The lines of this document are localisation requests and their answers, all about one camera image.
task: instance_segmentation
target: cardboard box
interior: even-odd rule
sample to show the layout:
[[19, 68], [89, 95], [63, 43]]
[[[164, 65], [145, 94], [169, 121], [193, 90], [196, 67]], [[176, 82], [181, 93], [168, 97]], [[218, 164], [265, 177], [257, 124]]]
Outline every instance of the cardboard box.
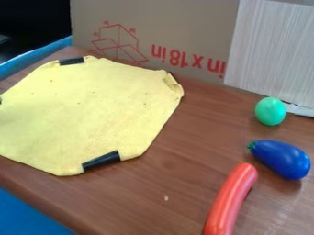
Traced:
[[239, 0], [72, 0], [73, 45], [222, 83]]

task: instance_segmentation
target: toy sausage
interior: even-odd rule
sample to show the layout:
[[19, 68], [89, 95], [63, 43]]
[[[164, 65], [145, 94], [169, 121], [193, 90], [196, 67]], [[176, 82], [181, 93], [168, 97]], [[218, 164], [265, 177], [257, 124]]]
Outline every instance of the toy sausage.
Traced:
[[204, 235], [231, 235], [241, 203], [255, 184], [258, 173], [247, 162], [240, 163], [229, 175], [215, 198]]

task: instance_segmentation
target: blue eggplant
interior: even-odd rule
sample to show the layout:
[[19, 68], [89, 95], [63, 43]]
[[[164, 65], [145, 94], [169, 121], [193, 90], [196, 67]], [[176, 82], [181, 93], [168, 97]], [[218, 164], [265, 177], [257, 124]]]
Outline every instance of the blue eggplant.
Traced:
[[301, 149], [277, 140], [255, 140], [251, 154], [287, 179], [301, 179], [310, 170], [310, 158]]

